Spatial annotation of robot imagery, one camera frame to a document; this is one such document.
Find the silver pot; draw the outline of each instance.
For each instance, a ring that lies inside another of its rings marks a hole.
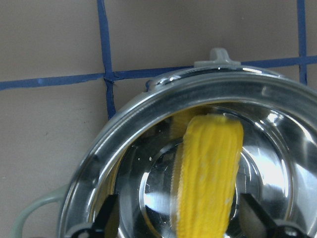
[[[92,222],[119,194],[118,237],[175,237],[169,225],[171,168],[181,140],[171,117],[201,107],[241,121],[243,151],[227,237],[241,237],[239,194],[251,193],[274,218],[317,237],[317,93],[272,71],[223,57],[217,66],[156,77],[103,128],[73,176],[58,237]]]

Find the yellow corn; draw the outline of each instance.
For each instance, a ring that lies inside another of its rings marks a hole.
[[[183,139],[177,194],[178,238],[222,238],[228,223],[243,143],[239,121],[196,116]]]

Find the metal pot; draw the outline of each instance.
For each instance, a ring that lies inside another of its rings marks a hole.
[[[118,237],[164,237],[169,185],[180,140],[171,117],[201,107],[241,121],[243,151],[227,237],[242,237],[239,194],[251,193],[274,218],[317,237],[317,93],[272,71],[223,56],[217,65],[167,73],[103,128],[73,176],[62,203],[58,237],[92,222],[108,194],[119,194]]]

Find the pot handle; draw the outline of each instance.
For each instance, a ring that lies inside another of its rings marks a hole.
[[[39,207],[42,207],[46,204],[53,203],[53,202],[62,203],[67,190],[68,190],[68,185],[64,185],[36,199],[29,206],[24,208],[24,210],[20,213],[20,215],[15,219],[10,231],[9,238],[22,238],[23,226],[26,219],[29,217],[29,215],[32,212],[34,212],[36,209],[38,209]]]

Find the stainless steel bowl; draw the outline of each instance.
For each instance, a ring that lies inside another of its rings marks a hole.
[[[317,238],[317,94],[260,68],[200,67],[154,78],[104,127],[76,172],[58,235],[91,222],[118,193],[118,237],[175,237],[169,189],[175,150],[171,116],[194,107],[241,121],[245,136],[227,237],[241,237],[239,193],[253,194],[275,219]]]

